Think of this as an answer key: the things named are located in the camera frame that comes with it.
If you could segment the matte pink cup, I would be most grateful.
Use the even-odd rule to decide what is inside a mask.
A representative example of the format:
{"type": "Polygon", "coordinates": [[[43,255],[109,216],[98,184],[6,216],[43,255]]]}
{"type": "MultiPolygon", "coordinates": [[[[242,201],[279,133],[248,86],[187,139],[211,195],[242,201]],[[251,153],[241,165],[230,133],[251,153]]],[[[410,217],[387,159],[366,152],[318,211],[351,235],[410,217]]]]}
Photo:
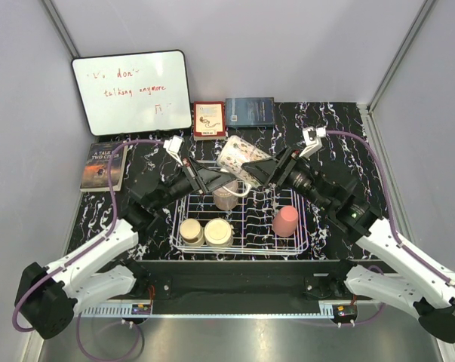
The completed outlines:
{"type": "Polygon", "coordinates": [[[279,237],[290,237],[297,229],[299,214],[295,207],[284,206],[272,221],[272,231],[279,237]]]}

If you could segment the cream cup with wood band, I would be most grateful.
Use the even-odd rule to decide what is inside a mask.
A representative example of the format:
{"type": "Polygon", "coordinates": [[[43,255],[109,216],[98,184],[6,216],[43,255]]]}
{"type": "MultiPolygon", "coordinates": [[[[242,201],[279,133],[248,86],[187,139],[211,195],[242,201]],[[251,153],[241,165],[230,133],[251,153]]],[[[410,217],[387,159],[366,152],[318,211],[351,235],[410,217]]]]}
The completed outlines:
{"type": "Polygon", "coordinates": [[[180,237],[189,247],[200,247],[204,244],[204,229],[196,219],[185,219],[180,224],[180,237]]]}

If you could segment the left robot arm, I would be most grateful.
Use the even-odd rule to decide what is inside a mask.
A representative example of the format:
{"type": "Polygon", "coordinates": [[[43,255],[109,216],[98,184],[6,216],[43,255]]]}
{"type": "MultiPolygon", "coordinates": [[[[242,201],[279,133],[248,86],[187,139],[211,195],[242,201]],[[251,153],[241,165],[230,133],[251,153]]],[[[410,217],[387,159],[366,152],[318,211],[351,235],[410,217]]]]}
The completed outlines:
{"type": "Polygon", "coordinates": [[[139,234],[164,219],[163,209],[193,193],[210,193],[235,180],[235,176],[185,158],[180,169],[166,181],[155,173],[141,174],[130,190],[128,205],[115,210],[112,223],[78,249],[41,266],[34,262],[22,272],[13,316],[22,315],[28,331],[43,339],[60,334],[81,311],[113,296],[143,297],[149,281],[139,268],[117,265],[100,269],[136,246],[139,234]]]}

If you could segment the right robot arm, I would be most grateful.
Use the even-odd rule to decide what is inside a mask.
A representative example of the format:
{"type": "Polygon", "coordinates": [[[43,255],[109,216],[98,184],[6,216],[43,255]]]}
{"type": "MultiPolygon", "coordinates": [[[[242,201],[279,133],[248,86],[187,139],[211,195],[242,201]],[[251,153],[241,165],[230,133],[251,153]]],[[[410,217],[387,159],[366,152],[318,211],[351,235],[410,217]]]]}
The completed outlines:
{"type": "Polygon", "coordinates": [[[356,192],[357,179],[339,162],[315,167],[299,152],[244,163],[242,170],[263,186],[289,188],[314,204],[335,225],[343,240],[380,258],[404,278],[377,275],[354,262],[343,262],[328,280],[332,296],[377,299],[415,317],[443,342],[455,342],[455,271],[444,267],[399,234],[391,219],[356,192]]]}

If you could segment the iridescent pink mug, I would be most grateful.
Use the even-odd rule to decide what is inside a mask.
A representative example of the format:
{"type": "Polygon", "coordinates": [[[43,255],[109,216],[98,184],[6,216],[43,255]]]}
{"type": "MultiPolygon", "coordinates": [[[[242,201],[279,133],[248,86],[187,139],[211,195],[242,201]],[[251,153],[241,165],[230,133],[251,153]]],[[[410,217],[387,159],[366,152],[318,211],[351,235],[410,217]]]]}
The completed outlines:
{"type": "Polygon", "coordinates": [[[223,211],[229,211],[238,205],[238,197],[233,195],[232,192],[238,191],[238,181],[233,180],[225,186],[214,190],[212,192],[215,206],[223,211]]]}

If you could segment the white patterned mug orange inside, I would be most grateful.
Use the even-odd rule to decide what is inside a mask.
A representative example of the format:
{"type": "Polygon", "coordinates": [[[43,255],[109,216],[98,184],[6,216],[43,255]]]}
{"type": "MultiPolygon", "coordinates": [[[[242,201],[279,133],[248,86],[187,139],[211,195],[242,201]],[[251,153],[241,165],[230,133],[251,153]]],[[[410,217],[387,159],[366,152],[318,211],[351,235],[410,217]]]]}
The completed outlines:
{"type": "Polygon", "coordinates": [[[220,167],[222,172],[228,172],[241,180],[244,183],[245,191],[242,193],[234,193],[228,191],[225,186],[223,189],[231,195],[244,197],[252,188],[259,188],[261,184],[247,171],[243,170],[241,166],[249,162],[262,161],[269,158],[271,158],[270,155],[242,138],[230,136],[225,146],[220,151],[220,154],[216,159],[216,164],[220,167]]]}

